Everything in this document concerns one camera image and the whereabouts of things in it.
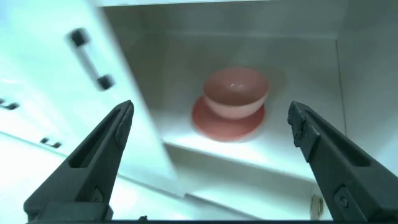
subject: white cabinet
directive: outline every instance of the white cabinet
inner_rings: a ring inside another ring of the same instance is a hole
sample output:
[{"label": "white cabinet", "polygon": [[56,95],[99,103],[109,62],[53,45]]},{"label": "white cabinet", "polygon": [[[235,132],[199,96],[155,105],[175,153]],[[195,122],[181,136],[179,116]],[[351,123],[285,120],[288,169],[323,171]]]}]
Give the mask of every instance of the white cabinet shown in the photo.
[{"label": "white cabinet", "polygon": [[[0,55],[0,67],[0,132],[43,147],[63,144],[64,133],[51,121],[40,93],[21,78],[22,71],[6,48]],[[66,147],[68,144],[63,144],[61,150]]]},{"label": "white cabinet", "polygon": [[[88,1],[9,1],[4,14],[14,61],[23,80],[39,90],[48,108],[58,115],[59,129],[73,132],[64,139],[73,147],[119,103],[131,100],[134,117],[119,173],[151,187],[182,196],[183,190],[157,136],[134,77],[113,36]],[[88,57],[98,74],[112,76],[114,86],[103,91],[68,38],[78,28],[90,37]]]},{"label": "white cabinet", "polygon": [[[7,2],[2,16],[13,62],[42,94],[64,141],[75,147],[115,105],[134,103],[121,175],[258,218],[309,219],[317,184],[293,144],[291,101],[313,108],[398,174],[391,47],[398,32],[390,26],[398,2],[100,2],[120,6],[19,0]],[[99,89],[77,57],[68,36],[78,28],[91,39],[95,71],[114,80],[110,89]],[[207,76],[232,65],[268,77],[266,118],[248,138],[219,142],[194,128],[192,106]]]}]

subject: red plate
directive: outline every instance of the red plate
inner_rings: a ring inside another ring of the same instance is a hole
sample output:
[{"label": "red plate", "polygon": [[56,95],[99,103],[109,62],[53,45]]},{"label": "red plate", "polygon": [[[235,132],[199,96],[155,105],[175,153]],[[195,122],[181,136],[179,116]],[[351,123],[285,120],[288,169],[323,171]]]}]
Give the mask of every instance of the red plate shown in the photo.
[{"label": "red plate", "polygon": [[208,137],[221,141],[233,141],[247,136],[261,125],[265,115],[266,110],[263,105],[248,117],[237,120],[225,119],[215,114],[203,97],[197,100],[192,109],[195,126]]}]

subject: hinge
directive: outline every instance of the hinge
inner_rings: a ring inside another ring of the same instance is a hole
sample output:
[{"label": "hinge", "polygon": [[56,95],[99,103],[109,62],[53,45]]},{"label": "hinge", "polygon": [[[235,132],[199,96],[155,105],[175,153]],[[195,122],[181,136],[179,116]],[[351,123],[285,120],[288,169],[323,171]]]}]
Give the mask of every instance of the hinge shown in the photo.
[{"label": "hinge", "polygon": [[319,220],[323,214],[323,198],[318,194],[311,197],[310,218],[311,220]]}]

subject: pink bowl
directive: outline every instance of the pink bowl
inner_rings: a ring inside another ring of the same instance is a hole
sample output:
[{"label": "pink bowl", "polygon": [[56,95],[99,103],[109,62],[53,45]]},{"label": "pink bowl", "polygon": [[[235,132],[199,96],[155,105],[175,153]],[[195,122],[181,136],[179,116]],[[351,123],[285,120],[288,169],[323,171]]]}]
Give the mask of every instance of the pink bowl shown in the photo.
[{"label": "pink bowl", "polygon": [[203,92],[206,104],[218,116],[241,119],[262,106],[268,93],[268,80],[251,68],[225,68],[210,75]]}]

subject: door handle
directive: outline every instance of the door handle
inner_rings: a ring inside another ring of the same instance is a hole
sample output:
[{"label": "door handle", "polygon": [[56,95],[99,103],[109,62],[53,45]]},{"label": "door handle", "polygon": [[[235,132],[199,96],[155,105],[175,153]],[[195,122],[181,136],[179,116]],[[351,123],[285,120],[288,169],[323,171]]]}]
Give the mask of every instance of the door handle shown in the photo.
[{"label": "door handle", "polygon": [[19,104],[17,103],[10,103],[7,106],[3,105],[6,101],[4,99],[0,99],[0,108],[6,109],[6,110],[14,110],[19,107]]},{"label": "door handle", "polygon": [[62,145],[60,142],[56,142],[54,144],[49,144],[48,141],[49,141],[48,138],[43,138],[42,140],[40,140],[40,143],[45,144],[46,146],[56,148],[56,149]]},{"label": "door handle", "polygon": [[84,50],[84,46],[90,43],[90,39],[88,38],[85,30],[83,28],[78,28],[73,30],[70,33],[70,40],[73,42],[75,52],[77,57],[80,59],[82,65],[86,68],[88,75],[90,78],[96,82],[102,90],[108,90],[113,85],[113,79],[111,75],[103,75],[100,76],[98,72],[95,70],[94,65],[90,61],[87,56],[86,51]]}]

